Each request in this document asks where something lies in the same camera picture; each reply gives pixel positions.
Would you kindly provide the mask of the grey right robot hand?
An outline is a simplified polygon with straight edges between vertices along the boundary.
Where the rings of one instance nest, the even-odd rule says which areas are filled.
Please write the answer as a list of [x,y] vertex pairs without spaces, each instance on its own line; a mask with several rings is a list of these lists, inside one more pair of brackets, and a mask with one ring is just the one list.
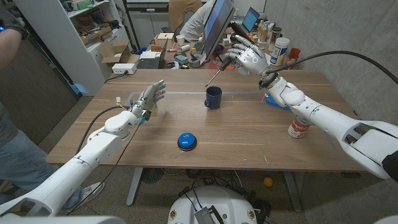
[[245,37],[233,34],[231,39],[234,40],[234,44],[224,56],[237,61],[248,73],[259,75],[259,86],[267,88],[275,80],[277,74],[272,72],[266,54],[258,45]]

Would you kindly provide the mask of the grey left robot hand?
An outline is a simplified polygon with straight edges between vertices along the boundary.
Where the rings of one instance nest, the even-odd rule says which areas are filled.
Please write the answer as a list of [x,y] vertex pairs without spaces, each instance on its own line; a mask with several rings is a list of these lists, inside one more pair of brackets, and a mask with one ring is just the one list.
[[137,118],[141,117],[144,110],[151,110],[153,106],[164,97],[165,87],[166,84],[164,80],[147,86],[139,95],[137,101],[131,106],[129,112],[134,114]]

